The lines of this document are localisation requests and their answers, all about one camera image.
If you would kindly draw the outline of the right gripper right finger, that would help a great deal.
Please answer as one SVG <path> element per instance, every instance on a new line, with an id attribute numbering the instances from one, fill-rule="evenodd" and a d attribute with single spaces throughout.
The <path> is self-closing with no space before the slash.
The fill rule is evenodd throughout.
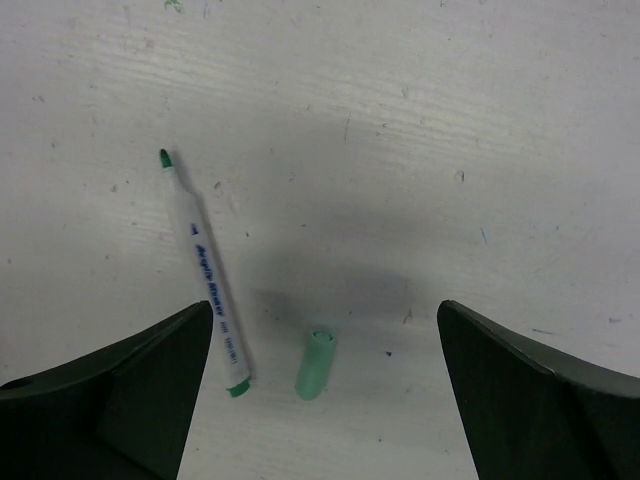
<path id="1" fill-rule="evenodd" d="M 636 479 L 639 380 L 451 300 L 437 325 L 481 479 Z"/>

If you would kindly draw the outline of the light green pen cap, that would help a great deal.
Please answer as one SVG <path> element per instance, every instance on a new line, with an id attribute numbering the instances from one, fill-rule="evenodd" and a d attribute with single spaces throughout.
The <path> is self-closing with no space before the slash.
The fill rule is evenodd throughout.
<path id="1" fill-rule="evenodd" d="M 314 400 L 324 391 L 336 344 L 337 337 L 329 328 L 314 328 L 307 336 L 295 382 L 295 391 L 302 400 Z"/>

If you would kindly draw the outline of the light green marker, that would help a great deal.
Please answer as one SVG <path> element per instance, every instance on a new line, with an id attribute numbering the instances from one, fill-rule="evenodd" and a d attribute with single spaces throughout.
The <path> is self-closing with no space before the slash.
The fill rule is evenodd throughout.
<path id="1" fill-rule="evenodd" d="M 223 374 L 225 390 L 238 398 L 250 388 L 251 367 L 209 221 L 198 196 L 182 180 L 167 150 L 159 151 L 159 161 L 167 182 L 167 210 L 176 243 L 193 271 L 198 293 L 212 309 L 216 363 Z"/>

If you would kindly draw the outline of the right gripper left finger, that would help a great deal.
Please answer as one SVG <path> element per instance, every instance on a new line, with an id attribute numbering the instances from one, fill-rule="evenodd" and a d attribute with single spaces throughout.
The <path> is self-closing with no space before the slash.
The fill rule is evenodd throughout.
<path id="1" fill-rule="evenodd" d="M 2 385 L 2 478 L 176 478 L 212 330 L 202 301 Z"/>

